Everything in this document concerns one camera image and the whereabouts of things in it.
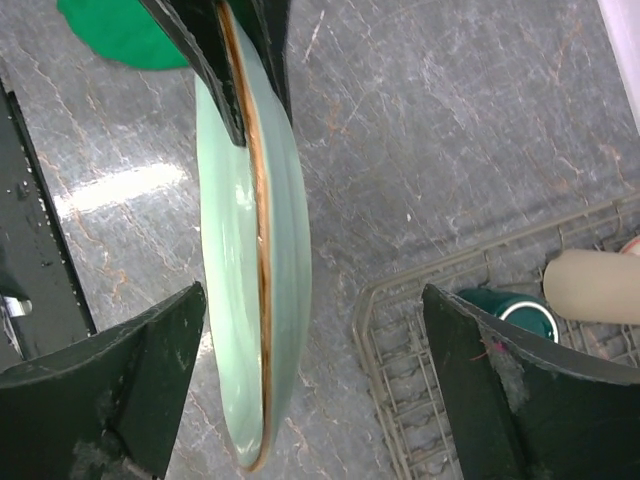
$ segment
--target beige cylinder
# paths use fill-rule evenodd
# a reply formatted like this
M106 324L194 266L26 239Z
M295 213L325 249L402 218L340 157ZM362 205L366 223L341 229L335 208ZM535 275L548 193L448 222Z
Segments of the beige cylinder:
M542 288L567 320L640 325L640 257L566 250L547 266Z

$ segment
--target mint green dish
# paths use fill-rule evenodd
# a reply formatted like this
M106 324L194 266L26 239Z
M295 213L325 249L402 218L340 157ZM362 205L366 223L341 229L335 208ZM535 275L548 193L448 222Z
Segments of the mint green dish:
M249 149L232 144L196 78L201 233L209 319L225 420L238 462L256 470L274 445L297 378L311 311L309 218L291 125L260 58L234 19L242 69L257 111L268 192L271 344L262 351L257 206ZM263 385L262 360L271 358ZM263 394L269 392L266 409Z

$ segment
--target gray marble countertop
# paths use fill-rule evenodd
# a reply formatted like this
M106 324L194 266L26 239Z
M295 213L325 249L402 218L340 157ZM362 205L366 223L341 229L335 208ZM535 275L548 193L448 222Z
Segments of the gray marble countertop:
M640 139L596 0L293 0L288 48L314 307L255 478L390 478L358 291L637 188ZM95 56L52 0L4 0L0 55L98 328L203 280L192 73ZM225 435L205 335L168 478L243 477Z

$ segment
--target teal mug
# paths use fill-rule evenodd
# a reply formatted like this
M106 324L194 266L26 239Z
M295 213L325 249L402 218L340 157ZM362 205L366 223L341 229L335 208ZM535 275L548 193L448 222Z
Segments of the teal mug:
M500 320L558 343L558 325L538 298L488 288L467 288L457 295Z

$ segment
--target wire basket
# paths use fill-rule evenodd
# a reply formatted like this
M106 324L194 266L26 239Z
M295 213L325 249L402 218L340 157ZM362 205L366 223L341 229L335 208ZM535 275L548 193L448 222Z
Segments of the wire basket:
M488 286L542 296L542 271L566 248L618 251L640 234L640 192L528 227L366 286L353 329L393 467L402 479L462 479L433 366L420 295ZM640 365L640 327L557 319L560 343Z

